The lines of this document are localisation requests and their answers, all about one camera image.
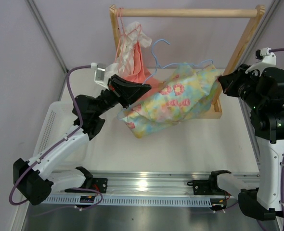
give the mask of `table top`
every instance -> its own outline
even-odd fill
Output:
[[[165,79],[173,71],[158,70],[156,78]],[[94,83],[90,69],[73,72],[70,85],[75,96],[97,97],[103,89]],[[61,101],[71,101],[67,86]],[[141,139],[116,118],[122,109],[117,105],[101,116],[106,122],[101,132],[89,142],[83,166],[88,170],[122,172],[181,173],[227,169],[234,173],[258,173],[238,99],[222,94],[220,102],[221,119],[193,119]]]

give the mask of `laundry basket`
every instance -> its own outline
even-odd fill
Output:
[[[59,141],[73,125],[77,116],[72,113],[73,104],[70,102],[54,102],[50,105],[33,156]],[[81,166],[87,151],[87,144],[70,154],[59,166]]]

